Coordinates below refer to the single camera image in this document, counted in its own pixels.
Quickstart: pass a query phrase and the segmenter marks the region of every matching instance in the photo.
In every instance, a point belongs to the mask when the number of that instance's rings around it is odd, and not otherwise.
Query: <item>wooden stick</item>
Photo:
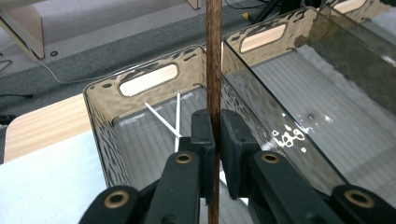
[[[221,92],[221,0],[206,0],[206,87],[207,109],[216,142],[213,203],[208,206],[209,224],[219,223],[219,129]]]

